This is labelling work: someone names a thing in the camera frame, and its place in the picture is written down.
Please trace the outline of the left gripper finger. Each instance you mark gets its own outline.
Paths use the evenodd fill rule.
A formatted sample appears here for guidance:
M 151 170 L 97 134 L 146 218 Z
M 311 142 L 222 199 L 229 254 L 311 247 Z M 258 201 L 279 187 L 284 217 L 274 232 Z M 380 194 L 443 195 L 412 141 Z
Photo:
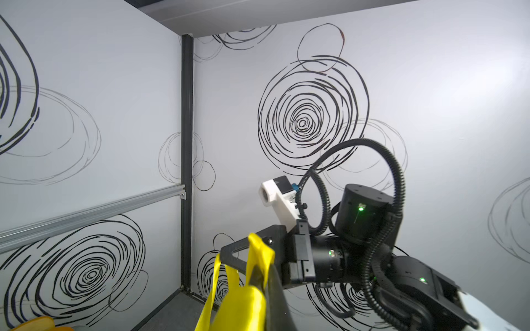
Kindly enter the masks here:
M 287 300 L 284 296 L 281 278 L 274 265 L 269 268 L 268 279 L 264 285 L 265 272 L 254 266 L 250 277 L 250 285 L 256 287 L 265 297 L 266 331 L 296 331 Z

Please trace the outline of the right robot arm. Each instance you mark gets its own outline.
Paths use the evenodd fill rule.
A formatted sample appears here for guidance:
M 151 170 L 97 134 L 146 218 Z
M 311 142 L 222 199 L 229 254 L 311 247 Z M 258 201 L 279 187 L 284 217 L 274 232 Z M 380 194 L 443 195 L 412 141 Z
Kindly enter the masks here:
M 358 146 L 376 151 L 389 167 L 394 193 L 358 184 L 332 205 L 318 173 L 328 158 Z M 512 330 L 484 303 L 448 277 L 407 255 L 396 255 L 405 180 L 395 156 L 371 139 L 332 147 L 298 185 L 279 177 L 262 184 L 264 205 L 279 223 L 221 249 L 215 269 L 229 291 L 215 318 L 204 311 L 200 330 L 295 330 L 284 291 L 313 285 L 318 301 L 338 319 L 352 319 L 349 291 L 396 330 Z

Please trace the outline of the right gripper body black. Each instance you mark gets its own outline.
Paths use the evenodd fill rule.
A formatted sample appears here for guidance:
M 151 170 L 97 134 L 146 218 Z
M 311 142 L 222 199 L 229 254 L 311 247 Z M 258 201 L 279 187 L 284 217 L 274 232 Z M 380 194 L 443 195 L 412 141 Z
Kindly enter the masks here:
M 335 235 L 312 235 L 306 222 L 292 230 L 270 226 L 257 235 L 275 251 L 275 267 L 284 289 L 348 282 L 347 241 Z

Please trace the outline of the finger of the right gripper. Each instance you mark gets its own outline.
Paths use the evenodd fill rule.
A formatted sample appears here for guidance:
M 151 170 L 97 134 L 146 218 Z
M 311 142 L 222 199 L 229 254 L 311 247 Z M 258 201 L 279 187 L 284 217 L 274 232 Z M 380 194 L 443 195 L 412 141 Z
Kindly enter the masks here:
M 236 269 L 242 274 L 247 274 L 247 262 L 237 257 L 237 254 L 249 248 L 250 243 L 247 238 L 243 238 L 239 241 L 235 241 L 229 245 L 226 245 L 220 250 L 220 261 L 223 264 Z

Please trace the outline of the front yellow sponge toast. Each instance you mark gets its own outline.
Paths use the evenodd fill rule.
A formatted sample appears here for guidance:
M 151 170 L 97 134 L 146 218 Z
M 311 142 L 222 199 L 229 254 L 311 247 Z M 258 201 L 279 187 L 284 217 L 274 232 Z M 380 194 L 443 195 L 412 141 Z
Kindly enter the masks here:
M 74 331 L 67 326 L 56 326 L 50 317 L 37 317 L 11 329 L 11 331 Z

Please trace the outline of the yellow ribbon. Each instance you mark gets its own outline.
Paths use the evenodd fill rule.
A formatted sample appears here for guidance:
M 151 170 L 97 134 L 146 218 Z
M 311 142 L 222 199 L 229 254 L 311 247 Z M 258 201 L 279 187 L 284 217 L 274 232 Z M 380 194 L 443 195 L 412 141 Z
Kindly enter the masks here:
M 266 295 L 269 272 L 275 252 L 255 233 L 248 236 L 249 254 L 246 271 L 250 275 L 246 285 L 240 285 L 239 272 L 215 258 L 211 292 L 204 304 L 196 330 L 264 330 L 266 324 Z M 225 268 L 229 291 L 222 300 L 215 318 L 211 318 L 218 287 L 219 271 Z

